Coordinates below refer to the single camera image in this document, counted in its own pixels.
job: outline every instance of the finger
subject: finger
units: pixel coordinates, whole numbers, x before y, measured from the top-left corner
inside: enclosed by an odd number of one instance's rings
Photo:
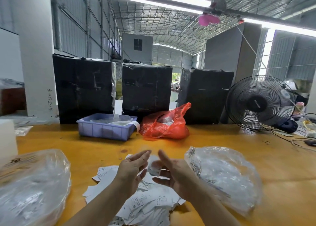
[[[161,170],[159,176],[171,179],[171,173],[168,170]]]
[[[160,178],[153,178],[153,181],[155,183],[157,183],[157,184],[161,184],[161,185],[170,187],[170,180],[163,180],[163,179],[160,179]]]
[[[151,150],[144,150],[142,152],[138,152],[136,154],[133,154],[132,156],[129,156],[127,158],[127,160],[130,160],[130,161],[135,161],[137,159],[139,159],[143,154],[145,154],[146,152],[150,152],[149,154],[151,154]]]
[[[156,161],[153,161],[151,163],[152,167],[155,167],[155,168],[161,168],[161,169],[168,169],[161,160],[156,160]]]
[[[166,155],[165,152],[163,152],[161,149],[158,151],[158,156],[160,158],[160,160],[163,162],[163,164],[167,167],[167,168],[171,168],[172,167],[172,161],[171,159]]]
[[[150,156],[150,151],[147,151],[139,159],[132,161],[132,164],[135,167],[139,168],[140,166],[144,165],[148,161],[149,156]]]
[[[143,170],[144,168],[146,168],[147,166],[148,166],[148,162],[146,162],[144,165],[140,166],[138,172],[142,171],[142,170]]]
[[[140,183],[147,173],[147,169],[144,169],[143,172],[137,176],[137,181]]]

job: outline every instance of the fan logo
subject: fan logo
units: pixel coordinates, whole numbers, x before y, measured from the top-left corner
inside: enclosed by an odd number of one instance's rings
[[[258,108],[260,108],[260,105],[258,104],[258,102],[255,100],[255,103],[257,104]]]

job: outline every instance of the black wrapped package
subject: black wrapped package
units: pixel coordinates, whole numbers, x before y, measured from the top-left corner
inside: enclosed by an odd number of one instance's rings
[[[95,113],[112,114],[115,105],[115,63],[53,55],[61,124]]]
[[[141,121],[149,114],[169,110],[172,67],[124,64],[122,114]]]
[[[186,124],[218,124],[233,78],[233,72],[182,69],[177,107],[192,104]]]

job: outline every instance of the handwriting on pillar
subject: handwriting on pillar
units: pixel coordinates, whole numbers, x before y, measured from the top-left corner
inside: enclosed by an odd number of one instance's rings
[[[48,92],[48,111],[53,112],[53,97],[52,97],[52,92],[53,90],[47,89]]]

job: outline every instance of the white container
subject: white container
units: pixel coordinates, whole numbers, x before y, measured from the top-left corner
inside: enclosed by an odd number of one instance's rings
[[[14,124],[10,119],[0,119],[0,158],[18,155]]]

